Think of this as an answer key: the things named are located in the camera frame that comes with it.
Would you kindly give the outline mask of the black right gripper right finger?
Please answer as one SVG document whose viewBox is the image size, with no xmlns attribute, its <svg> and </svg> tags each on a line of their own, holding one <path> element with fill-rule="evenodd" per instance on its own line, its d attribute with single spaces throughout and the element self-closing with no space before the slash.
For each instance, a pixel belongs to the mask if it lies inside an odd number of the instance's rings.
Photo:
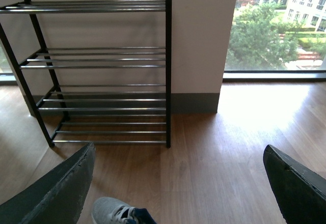
<svg viewBox="0 0 326 224">
<path fill-rule="evenodd" d="M 287 223 L 325 223 L 325 178 L 272 145 L 263 164 Z"/>
</svg>

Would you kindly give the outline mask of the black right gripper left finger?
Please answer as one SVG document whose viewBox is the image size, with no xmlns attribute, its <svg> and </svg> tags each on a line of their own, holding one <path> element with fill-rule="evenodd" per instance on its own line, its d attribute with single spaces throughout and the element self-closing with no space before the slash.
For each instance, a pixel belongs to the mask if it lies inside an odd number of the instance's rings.
<svg viewBox="0 0 326 224">
<path fill-rule="evenodd" d="M 95 147 L 89 143 L 1 204 L 1 223 L 77 223 L 94 164 Z"/>
</svg>

